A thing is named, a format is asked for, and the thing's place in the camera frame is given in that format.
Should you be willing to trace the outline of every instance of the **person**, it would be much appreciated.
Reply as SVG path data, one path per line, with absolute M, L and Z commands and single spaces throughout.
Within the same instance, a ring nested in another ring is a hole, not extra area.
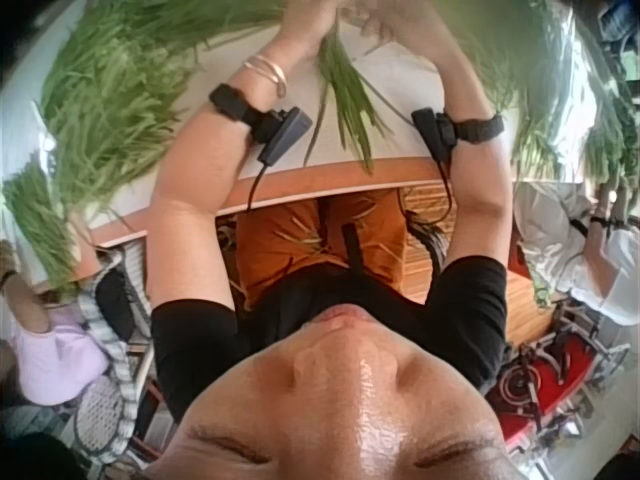
M 602 185 L 595 210 L 575 186 L 521 184 L 514 215 L 539 283 L 631 326 L 640 322 L 640 232 L 627 225 L 628 188 L 617 188 L 611 207 L 616 187 L 610 183 Z
M 287 2 L 260 55 L 291 75 L 316 55 L 345 3 Z M 438 68 L 453 121 L 494 117 L 430 3 L 365 3 L 365 34 L 393 34 Z M 277 101 L 274 83 L 253 69 L 228 83 L 259 110 Z M 144 476 L 522 478 L 482 395 L 505 346 L 512 184 L 503 139 L 453 150 L 455 230 L 424 306 L 394 288 L 406 235 L 395 192 L 240 215 L 238 268 L 252 310 L 245 330 L 215 216 L 248 143 L 248 127 L 205 103 L 161 164 L 148 291 L 159 383 L 179 427 Z M 359 239 L 360 256 L 340 235 L 354 229 L 346 237 Z
M 0 242 L 0 279 L 0 295 L 11 312 L 0 319 L 1 358 L 7 362 L 0 379 L 15 363 L 19 393 L 27 400 L 52 406 L 74 399 L 109 366 L 100 347 L 82 329 L 79 308 L 69 304 L 45 309 L 17 271 L 6 240 Z

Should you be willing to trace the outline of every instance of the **silver bangle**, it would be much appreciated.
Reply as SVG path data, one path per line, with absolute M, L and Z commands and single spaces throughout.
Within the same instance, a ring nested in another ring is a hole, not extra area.
M 276 85 L 278 98 L 287 96 L 287 77 L 277 64 L 262 55 L 254 55 L 244 62 L 244 66 L 273 82 Z

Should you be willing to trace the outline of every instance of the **orange pants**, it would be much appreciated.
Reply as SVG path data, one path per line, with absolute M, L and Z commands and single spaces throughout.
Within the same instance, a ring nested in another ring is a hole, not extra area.
M 342 226 L 358 232 L 366 270 L 400 291 L 407 226 L 397 190 L 379 190 L 262 208 L 238 216 L 236 263 L 252 307 L 266 288 L 320 263 L 347 267 Z

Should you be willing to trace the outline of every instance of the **skin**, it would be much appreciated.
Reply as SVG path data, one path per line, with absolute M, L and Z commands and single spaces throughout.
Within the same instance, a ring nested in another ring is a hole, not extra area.
M 602 185 L 598 206 L 593 215 L 599 218 L 609 216 L 609 194 L 612 191 L 611 185 Z M 628 190 L 621 186 L 618 188 L 617 200 L 611 211 L 611 218 L 614 220 L 626 220 L 626 210 L 629 202 Z M 589 233 L 584 246 L 584 259 L 589 275 L 598 288 L 598 293 L 602 298 L 607 298 L 613 290 L 613 286 L 618 278 L 618 268 L 607 256 L 607 230 L 599 223 L 589 225 Z
M 16 270 L 11 244 L 0 242 L 0 278 L 10 270 Z M 9 277 L 0 294 L 20 325 L 32 333 L 47 333 L 51 321 L 40 299 L 18 273 Z
M 290 0 L 261 54 L 290 75 L 312 59 L 344 0 Z M 455 121 L 495 112 L 469 61 L 427 2 L 366 1 L 366 34 L 432 61 Z M 247 70 L 229 83 L 254 107 L 275 86 Z M 165 158 L 152 201 L 148 271 L 155 306 L 199 299 L 233 308 L 215 215 L 247 154 L 248 128 L 205 105 Z M 458 205 L 447 264 L 483 255 L 506 264 L 511 235 L 509 158 L 502 139 L 453 153 Z M 191 405 L 163 457 L 162 479 L 513 479 L 497 418 L 451 366 L 353 305 L 246 359 Z

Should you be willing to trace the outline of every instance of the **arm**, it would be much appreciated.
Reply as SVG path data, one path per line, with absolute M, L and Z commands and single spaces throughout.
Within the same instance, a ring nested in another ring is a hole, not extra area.
M 401 44 L 436 66 L 444 85 L 445 110 L 454 122 L 489 120 L 495 115 L 471 63 L 429 2 L 373 3 L 375 18 Z M 370 23 L 365 30 L 376 28 Z M 460 142 L 453 151 L 451 183 L 458 213 L 446 264 L 479 255 L 506 265 L 513 200 L 509 156 L 502 140 L 482 145 Z
M 291 74 L 313 56 L 335 21 L 341 0 L 291 0 L 275 39 L 260 53 Z M 228 82 L 262 111 L 276 87 L 241 69 Z M 208 300 L 233 309 L 216 234 L 216 213 L 247 156 L 249 128 L 206 103 L 180 132 L 163 160 L 148 226 L 149 292 L 153 307 L 181 299 Z
M 602 188 L 595 217 L 606 218 L 609 209 L 609 189 Z M 599 223 L 589 225 L 587 241 L 584 245 L 584 259 L 592 280 L 602 298 L 607 298 L 618 276 L 618 270 L 605 254 L 607 231 Z
M 8 271 L 16 270 L 11 245 L 0 243 L 0 278 Z M 18 273 L 9 277 L 0 292 L 16 317 L 18 323 L 32 333 L 46 333 L 51 329 L 47 315 L 40 299 Z

